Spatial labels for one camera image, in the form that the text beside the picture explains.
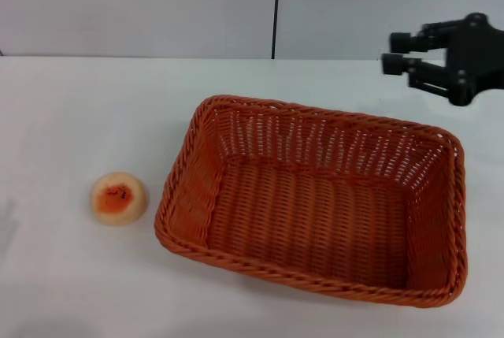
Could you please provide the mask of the round bun with orange filling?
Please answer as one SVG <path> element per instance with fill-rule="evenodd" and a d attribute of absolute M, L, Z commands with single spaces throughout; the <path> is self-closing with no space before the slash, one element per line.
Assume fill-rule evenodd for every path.
<path fill-rule="evenodd" d="M 91 211 L 104 225 L 130 225 L 146 213 L 148 205 L 143 182 L 130 173 L 108 173 L 94 183 L 90 193 Z"/>

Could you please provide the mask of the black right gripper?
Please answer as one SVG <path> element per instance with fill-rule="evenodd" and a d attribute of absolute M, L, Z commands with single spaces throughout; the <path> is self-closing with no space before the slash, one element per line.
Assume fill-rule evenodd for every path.
<path fill-rule="evenodd" d="M 402 54 L 446 50 L 446 67 Z M 487 15 L 471 13 L 464 20 L 423 24 L 412 35 L 392 32 L 389 51 L 381 56 L 384 75 L 408 76 L 408 86 L 467 106 L 481 92 L 504 90 L 504 31 Z"/>

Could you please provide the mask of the orange woven plastic basket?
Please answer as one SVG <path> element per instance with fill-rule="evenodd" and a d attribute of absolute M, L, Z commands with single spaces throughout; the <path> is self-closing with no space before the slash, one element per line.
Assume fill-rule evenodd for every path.
<path fill-rule="evenodd" d="M 217 95 L 154 220 L 196 262 L 337 298 L 430 308 L 465 286 L 465 158 L 441 128 Z"/>

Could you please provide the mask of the black vertical wall strip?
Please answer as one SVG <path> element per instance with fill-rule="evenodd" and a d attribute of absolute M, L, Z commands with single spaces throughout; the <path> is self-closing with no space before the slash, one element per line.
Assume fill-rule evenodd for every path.
<path fill-rule="evenodd" d="M 272 60 L 274 60 L 276 58 L 278 9 L 279 9 L 279 0 L 274 0 L 274 10 L 273 10 L 273 20 L 272 20 L 272 41 L 271 41 L 271 59 Z"/>

